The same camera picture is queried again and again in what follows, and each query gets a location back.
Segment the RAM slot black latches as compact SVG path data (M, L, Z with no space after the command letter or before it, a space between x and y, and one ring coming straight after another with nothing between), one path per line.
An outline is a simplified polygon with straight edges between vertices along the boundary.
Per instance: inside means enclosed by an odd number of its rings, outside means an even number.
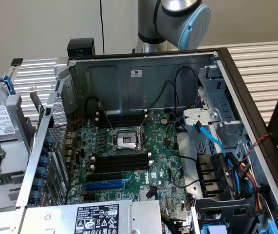
M108 162L97 163L95 170L98 172L119 172L119 171L136 171L148 170L148 162Z
M96 162L100 161L148 161L149 157L147 154L126 154L126 155L113 155L113 156L99 156L96 157Z
M137 127L140 126L140 123L111 123L111 125L107 122L99 123L99 129L110 129L110 128L126 128L126 127Z
M143 116L108 116L108 119L110 121L139 121L139 120L143 120L144 117Z

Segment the RAM slot white latches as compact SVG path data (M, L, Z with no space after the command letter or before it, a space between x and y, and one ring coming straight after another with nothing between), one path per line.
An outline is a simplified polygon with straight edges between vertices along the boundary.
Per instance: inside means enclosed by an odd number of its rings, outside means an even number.
M148 170L149 160L137 161L98 161L90 165L90 169L95 173L114 173L137 170Z
M91 164L91 165L96 165L97 163L99 163L99 162L96 162L96 157L99 157L99 156L94 156L94 157L92 157L92 159L90 160L90 164Z
M104 116L103 110L99 110L95 113L97 117L99 116ZM138 117L138 118L143 118L145 116L145 113L123 113L123 114L107 114L108 117L126 117L126 118L131 118L131 117Z
M140 123L141 124L141 122L143 120L139 120L139 121L110 121L110 122L111 123ZM99 124L99 123L105 123L105 122L107 122L107 120L106 120L105 116L99 116L99 117L95 117L95 122L97 124Z

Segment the CPU socket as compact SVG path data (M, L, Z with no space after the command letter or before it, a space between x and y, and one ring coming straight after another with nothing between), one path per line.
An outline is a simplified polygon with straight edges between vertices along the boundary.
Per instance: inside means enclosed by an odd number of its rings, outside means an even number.
M108 145L109 154L122 154L126 152L130 153L141 153L145 151L144 147L141 147L141 137L139 127L128 127L128 128L116 128L108 131L108 143L127 146L136 148L135 150L131 149L119 149L113 146Z

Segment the silver locking lever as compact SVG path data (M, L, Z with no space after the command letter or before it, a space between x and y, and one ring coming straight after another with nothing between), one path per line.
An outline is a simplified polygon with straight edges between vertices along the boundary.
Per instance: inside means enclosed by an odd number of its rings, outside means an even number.
M115 145L115 144L111 144L111 143L108 143L108 145L116 147L116 148L119 148L119 149L131 149L131 150L135 150L136 149L135 147L132 148L132 147L127 147L127 146Z
M103 114L104 114L104 116L105 116L105 118L106 118L106 120L107 120L107 122L108 122L110 128L113 130L112 124L111 124L111 122L110 122L110 120L109 120L109 118L108 118L108 116L107 116L107 113L106 113L106 111L105 111L103 105L101 104L100 101L99 101L97 104L98 104L99 110L102 110L102 112L103 112Z

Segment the open PC case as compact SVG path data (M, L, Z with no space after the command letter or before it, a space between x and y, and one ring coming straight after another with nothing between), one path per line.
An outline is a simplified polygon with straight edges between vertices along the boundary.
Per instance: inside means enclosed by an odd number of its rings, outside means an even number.
M193 125L221 150L215 154L223 155L233 185L227 201L203 197L198 152L189 148L184 117L184 110L199 104L199 70L211 65L220 68L247 133L246 152L237 159L199 121ZM79 121L96 117L100 101L109 115L164 112L180 123L175 134L187 203L185 209L162 209L156 200L163 234L278 234L278 147L268 130L278 96L254 91L227 49L79 56L57 63L55 74L57 86L37 129L12 231L21 234L28 208L68 205L66 136Z

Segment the green motherboard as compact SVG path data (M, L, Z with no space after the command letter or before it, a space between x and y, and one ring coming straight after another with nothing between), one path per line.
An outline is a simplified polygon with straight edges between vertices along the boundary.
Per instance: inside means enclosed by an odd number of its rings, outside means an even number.
M108 153L108 131L99 129L94 119L79 121L66 136L66 158L69 160L70 177L66 204L88 203L84 194L94 193L96 201L146 201L158 200L162 209L185 209L187 203L182 157L178 150L175 128L180 126L176 116L164 112L155 113L155 132L143 146L150 158L148 170L127 171L123 173L125 189L85 191L86 175L95 174L90 169L94 156L113 156ZM161 123L162 118L168 124Z

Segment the long black expansion slot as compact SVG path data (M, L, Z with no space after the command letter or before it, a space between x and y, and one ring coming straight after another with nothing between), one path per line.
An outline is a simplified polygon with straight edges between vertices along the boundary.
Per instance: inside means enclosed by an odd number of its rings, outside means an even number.
M86 182L101 182L101 181L113 181L113 180L122 180L122 179L123 179L122 172L86 175Z

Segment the blue expansion slot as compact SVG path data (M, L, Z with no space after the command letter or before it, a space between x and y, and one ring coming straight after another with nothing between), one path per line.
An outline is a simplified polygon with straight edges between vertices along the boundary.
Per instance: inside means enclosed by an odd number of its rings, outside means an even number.
M115 190L125 189L126 183L122 180L106 181L99 183L88 183L85 185L85 191L101 191L101 190Z

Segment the silver metal disk bay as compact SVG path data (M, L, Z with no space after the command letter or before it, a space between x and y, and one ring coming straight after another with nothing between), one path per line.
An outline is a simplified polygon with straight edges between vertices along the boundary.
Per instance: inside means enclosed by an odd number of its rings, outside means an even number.
M220 68L216 65L201 68L198 78L201 84L199 104L184 110L189 148L210 155L221 151L216 143L193 128L199 121L221 143L224 151L232 152L237 159L243 158L246 150L242 148L245 146L242 141L247 135L246 129Z

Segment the black plastic fan shroud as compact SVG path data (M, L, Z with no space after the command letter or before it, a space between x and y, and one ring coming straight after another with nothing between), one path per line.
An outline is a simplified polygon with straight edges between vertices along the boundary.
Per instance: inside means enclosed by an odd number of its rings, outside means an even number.
M204 198L215 201L232 199L233 185L226 173L223 155L198 153L196 168Z

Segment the black box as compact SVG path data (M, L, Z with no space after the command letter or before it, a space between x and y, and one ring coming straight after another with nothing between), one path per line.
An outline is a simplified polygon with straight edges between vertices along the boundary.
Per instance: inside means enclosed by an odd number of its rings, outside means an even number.
M79 56L95 56L94 38L70 39L67 46L69 58Z

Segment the black graphics card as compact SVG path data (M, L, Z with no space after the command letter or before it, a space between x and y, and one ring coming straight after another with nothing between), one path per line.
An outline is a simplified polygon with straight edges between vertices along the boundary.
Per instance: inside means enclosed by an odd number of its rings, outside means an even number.
M37 112L38 112L37 128L39 128L41 120L44 116L45 108L42 105L42 103L39 99L39 96L37 95L37 88L36 87L31 87L30 90L29 90L29 94L30 94L30 98L31 98L31 100L32 100Z

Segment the grey parts rack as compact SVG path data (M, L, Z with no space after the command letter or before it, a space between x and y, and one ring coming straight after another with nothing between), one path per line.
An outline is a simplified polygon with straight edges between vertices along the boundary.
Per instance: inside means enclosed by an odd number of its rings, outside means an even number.
M21 108L21 96L9 95L6 108L15 123L17 139L0 142L0 174L16 171L26 172L34 129L30 119L26 118ZM12 184L0 185L0 212L15 209L24 175L11 177Z

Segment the silver power supply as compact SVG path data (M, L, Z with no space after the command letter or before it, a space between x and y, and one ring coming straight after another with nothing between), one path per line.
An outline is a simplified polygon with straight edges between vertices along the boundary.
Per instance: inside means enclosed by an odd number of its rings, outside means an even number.
M158 201L28 208L21 234L163 234Z

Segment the blue disk carrier bracket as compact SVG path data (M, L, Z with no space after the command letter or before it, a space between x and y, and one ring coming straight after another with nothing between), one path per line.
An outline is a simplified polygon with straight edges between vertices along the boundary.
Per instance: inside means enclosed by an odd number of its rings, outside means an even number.
M2 78L3 82L7 85L7 88L9 90L9 93L11 95L14 95L16 92L15 92L15 89L14 89L14 86L13 86L13 83L12 83L12 80L11 78L5 73L3 75L3 78Z

